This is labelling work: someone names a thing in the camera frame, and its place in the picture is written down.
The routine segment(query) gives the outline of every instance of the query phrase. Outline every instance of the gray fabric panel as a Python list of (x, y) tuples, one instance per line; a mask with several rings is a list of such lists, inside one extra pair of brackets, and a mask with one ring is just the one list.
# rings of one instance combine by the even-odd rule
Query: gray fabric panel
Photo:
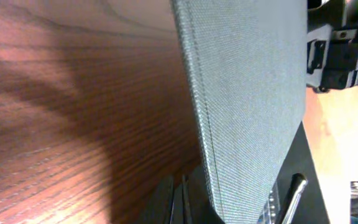
[(211, 204), (256, 223), (305, 110), (304, 0), (174, 0)]

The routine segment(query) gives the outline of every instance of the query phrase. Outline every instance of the light beige floor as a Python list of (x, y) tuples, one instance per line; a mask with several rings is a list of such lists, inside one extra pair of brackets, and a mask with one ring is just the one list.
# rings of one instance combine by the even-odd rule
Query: light beige floor
[(307, 92), (304, 118), (331, 223), (349, 223), (351, 180), (358, 180), (358, 87)]

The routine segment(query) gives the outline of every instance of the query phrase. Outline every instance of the wood grain surface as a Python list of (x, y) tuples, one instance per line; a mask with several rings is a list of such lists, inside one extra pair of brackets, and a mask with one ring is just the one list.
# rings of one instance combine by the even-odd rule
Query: wood grain surface
[(0, 223), (129, 223), (199, 162), (169, 1), (0, 1)]

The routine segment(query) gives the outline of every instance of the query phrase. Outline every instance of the wooden floor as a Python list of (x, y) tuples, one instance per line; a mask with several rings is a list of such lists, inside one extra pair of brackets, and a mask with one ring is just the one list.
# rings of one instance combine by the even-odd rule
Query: wooden floor
[[(168, 2), (0, 1), (0, 223), (130, 223), (163, 176), (200, 163)], [(358, 95), (307, 97), (329, 217), (345, 223), (337, 141), (358, 125), (338, 124), (358, 121), (341, 113)]]

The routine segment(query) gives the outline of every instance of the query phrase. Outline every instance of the fabric seam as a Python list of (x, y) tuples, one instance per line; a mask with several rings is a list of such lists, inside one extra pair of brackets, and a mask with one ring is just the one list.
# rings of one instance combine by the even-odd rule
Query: fabric seam
[(209, 138), (211, 140), (211, 148), (212, 148), (213, 157), (214, 157), (214, 166), (215, 166), (215, 170), (216, 170), (216, 180), (217, 180), (217, 185), (218, 185), (218, 189), (219, 189), (219, 198), (220, 198), (219, 201), (220, 201), (220, 207), (221, 207), (221, 211), (222, 211), (222, 219), (224, 220), (224, 211), (223, 211), (223, 205), (222, 205), (222, 200), (221, 200), (222, 199), (221, 187), (219, 184), (218, 168), (216, 167), (216, 156), (215, 156), (214, 142), (213, 142), (212, 132), (211, 132), (211, 121), (209, 118), (208, 101), (206, 99), (206, 94), (205, 94), (203, 71), (201, 69), (200, 54), (198, 52), (198, 43), (196, 40), (195, 28), (194, 28), (194, 24), (193, 24), (193, 15), (191, 13), (189, 3), (190, 3), (189, 0), (186, 0), (186, 7), (187, 7), (187, 10), (189, 13), (189, 18), (190, 18), (191, 35), (193, 36), (194, 50), (196, 53), (197, 66), (198, 66), (198, 70), (200, 71), (200, 81), (201, 81), (201, 87), (202, 87), (202, 92), (203, 92), (202, 94), (203, 94), (205, 110), (206, 110), (206, 118), (207, 118), (207, 122), (208, 122)]

